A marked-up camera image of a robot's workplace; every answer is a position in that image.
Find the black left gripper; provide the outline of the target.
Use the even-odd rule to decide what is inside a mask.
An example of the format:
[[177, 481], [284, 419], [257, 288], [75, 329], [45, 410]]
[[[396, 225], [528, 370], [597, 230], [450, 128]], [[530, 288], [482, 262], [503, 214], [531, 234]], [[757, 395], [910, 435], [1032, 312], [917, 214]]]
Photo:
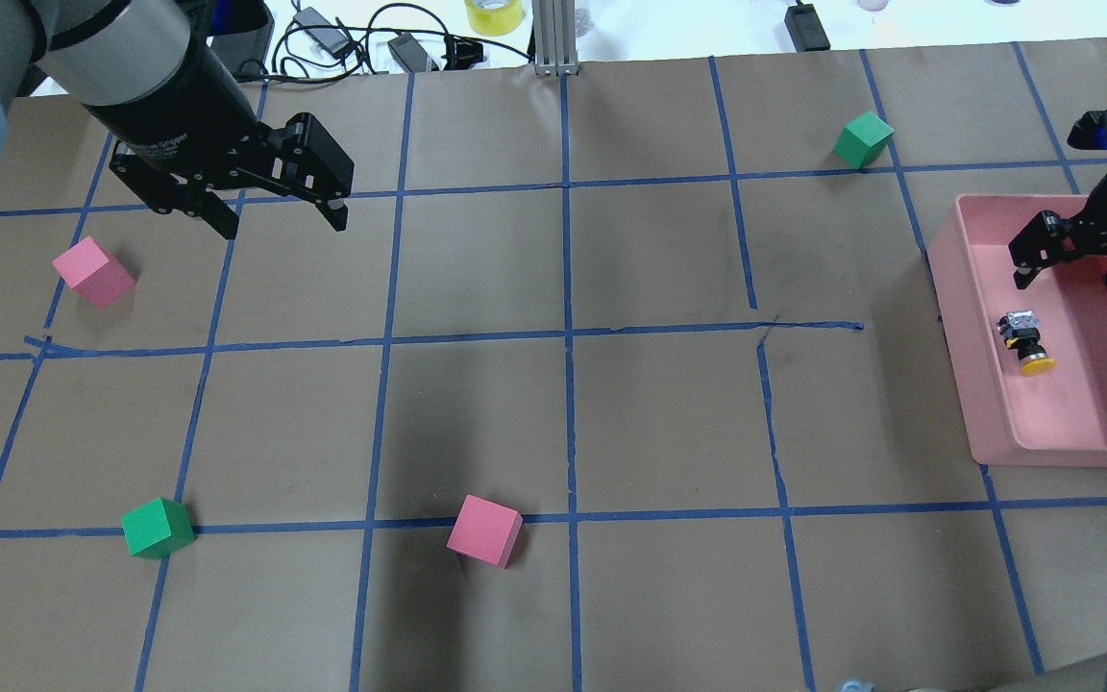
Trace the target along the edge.
[[269, 127], [197, 39], [148, 95], [87, 112], [117, 137], [111, 171], [152, 211], [197, 216], [232, 241], [240, 215], [216, 193], [259, 188], [311, 203], [335, 233], [346, 231], [355, 178], [346, 149], [310, 112]]

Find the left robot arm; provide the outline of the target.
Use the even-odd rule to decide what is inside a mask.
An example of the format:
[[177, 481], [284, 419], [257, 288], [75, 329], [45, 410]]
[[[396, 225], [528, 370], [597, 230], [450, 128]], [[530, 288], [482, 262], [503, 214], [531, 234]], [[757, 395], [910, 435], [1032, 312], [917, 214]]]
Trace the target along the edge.
[[152, 211], [232, 240], [240, 219], [220, 193], [257, 188], [342, 233], [355, 163], [311, 113], [267, 126], [209, 44], [272, 23], [263, 1], [0, 1], [0, 154], [37, 69], [114, 136], [110, 171]]

